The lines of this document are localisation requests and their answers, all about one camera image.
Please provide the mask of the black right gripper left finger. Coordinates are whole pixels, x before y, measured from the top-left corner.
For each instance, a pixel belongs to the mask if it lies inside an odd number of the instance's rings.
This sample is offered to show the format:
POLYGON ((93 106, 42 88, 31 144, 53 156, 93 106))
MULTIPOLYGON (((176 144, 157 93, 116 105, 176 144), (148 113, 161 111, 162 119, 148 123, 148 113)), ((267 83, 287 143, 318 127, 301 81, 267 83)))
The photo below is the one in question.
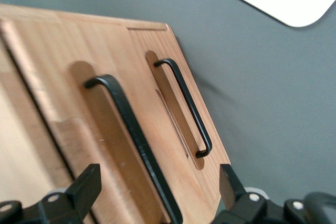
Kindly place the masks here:
POLYGON ((46 195, 27 208, 1 202, 1 223, 83 223, 102 190, 99 164, 90 164, 65 190, 46 195))

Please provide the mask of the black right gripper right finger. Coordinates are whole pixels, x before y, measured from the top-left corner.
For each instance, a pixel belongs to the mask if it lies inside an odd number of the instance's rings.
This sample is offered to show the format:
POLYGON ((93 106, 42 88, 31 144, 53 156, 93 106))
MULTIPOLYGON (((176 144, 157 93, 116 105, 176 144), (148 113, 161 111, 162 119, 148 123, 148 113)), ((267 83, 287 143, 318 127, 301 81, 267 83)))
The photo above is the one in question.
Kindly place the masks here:
POLYGON ((301 209, 295 203, 302 200, 287 200, 282 206, 260 193, 247 192, 230 164, 221 164, 219 191, 225 205, 213 223, 319 223, 306 206, 301 209))

